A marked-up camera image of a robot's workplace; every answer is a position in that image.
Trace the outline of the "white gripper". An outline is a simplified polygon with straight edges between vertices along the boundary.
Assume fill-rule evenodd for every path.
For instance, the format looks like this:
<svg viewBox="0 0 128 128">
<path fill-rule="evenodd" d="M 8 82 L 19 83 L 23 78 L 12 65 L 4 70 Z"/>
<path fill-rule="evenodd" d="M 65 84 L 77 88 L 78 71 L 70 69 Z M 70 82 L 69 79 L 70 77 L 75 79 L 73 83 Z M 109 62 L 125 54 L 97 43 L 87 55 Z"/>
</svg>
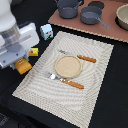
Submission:
<svg viewBox="0 0 128 128">
<path fill-rule="evenodd" d="M 27 51 L 39 43 L 34 23 L 22 28 L 14 25 L 11 29 L 0 33 L 0 68 L 14 67 L 14 63 L 24 57 Z"/>
</svg>

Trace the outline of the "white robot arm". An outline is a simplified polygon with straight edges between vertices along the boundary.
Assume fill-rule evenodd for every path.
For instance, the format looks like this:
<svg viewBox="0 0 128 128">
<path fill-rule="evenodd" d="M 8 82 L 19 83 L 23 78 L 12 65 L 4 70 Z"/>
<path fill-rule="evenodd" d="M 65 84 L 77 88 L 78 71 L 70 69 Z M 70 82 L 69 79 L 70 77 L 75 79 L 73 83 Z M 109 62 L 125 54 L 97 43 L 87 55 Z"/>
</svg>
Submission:
<svg viewBox="0 0 128 128">
<path fill-rule="evenodd" d="M 11 3 L 12 0 L 0 0 L 0 68 L 15 68 L 14 63 L 27 59 L 27 51 L 39 43 L 34 23 L 18 27 Z"/>
</svg>

